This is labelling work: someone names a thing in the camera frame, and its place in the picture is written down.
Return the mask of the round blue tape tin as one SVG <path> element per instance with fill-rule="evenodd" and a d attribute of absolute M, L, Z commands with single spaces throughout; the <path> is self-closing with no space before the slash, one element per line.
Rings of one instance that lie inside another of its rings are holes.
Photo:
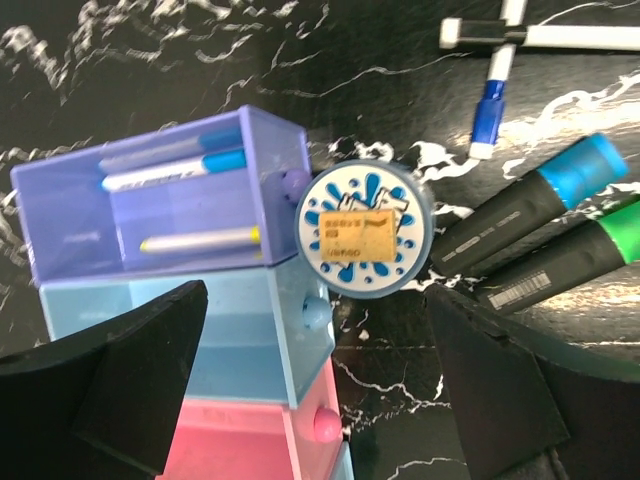
<path fill-rule="evenodd" d="M 382 298 L 422 269 L 435 234 L 431 190 L 410 169 L 350 160 L 319 174 L 299 201 L 298 251 L 335 293 Z"/>

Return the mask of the blue capped white marker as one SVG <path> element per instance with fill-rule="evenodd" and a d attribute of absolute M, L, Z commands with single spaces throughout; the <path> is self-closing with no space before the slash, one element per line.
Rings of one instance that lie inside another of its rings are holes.
<path fill-rule="evenodd" d="M 128 191 L 242 169 L 246 164 L 246 156 L 242 149 L 207 154 L 130 172 L 110 174 L 102 180 L 101 186 L 108 192 Z"/>

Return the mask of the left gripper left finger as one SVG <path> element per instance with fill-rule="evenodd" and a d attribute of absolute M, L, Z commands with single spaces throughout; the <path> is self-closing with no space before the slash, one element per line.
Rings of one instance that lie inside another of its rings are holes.
<path fill-rule="evenodd" d="M 208 292 L 188 281 L 78 333 L 1 360 L 4 479 L 163 473 Z"/>

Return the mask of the light blue drawer box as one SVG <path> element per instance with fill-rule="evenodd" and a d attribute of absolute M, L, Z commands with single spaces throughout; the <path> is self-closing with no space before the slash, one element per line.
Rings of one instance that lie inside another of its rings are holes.
<path fill-rule="evenodd" d="M 338 457 L 333 467 L 330 480 L 354 480 L 354 471 L 348 442 L 341 444 Z"/>
<path fill-rule="evenodd" d="M 201 280 L 208 307 L 186 394 L 298 407 L 335 347 L 327 287 L 293 257 L 275 267 L 49 283 L 39 294 L 57 340 Z"/>

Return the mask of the yellow capped white marker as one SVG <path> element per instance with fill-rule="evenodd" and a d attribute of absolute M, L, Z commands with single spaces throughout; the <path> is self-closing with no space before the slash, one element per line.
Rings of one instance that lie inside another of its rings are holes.
<path fill-rule="evenodd" d="M 193 233 L 151 236 L 138 249 L 146 254 L 178 254 L 205 251 L 232 251 L 257 248 L 261 233 L 258 226 L 210 230 Z"/>

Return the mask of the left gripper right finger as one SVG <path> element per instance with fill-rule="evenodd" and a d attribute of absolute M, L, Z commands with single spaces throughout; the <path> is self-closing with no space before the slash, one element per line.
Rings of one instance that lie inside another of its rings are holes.
<path fill-rule="evenodd" d="M 636 479 L 639 366 L 432 285 L 426 315 L 474 479 Z"/>

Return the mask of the pink drawer box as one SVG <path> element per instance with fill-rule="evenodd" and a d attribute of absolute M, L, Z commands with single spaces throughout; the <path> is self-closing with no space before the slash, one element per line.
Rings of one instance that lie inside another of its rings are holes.
<path fill-rule="evenodd" d="M 343 446 L 328 360 L 299 407 L 185 399 L 161 479 L 329 479 Z"/>

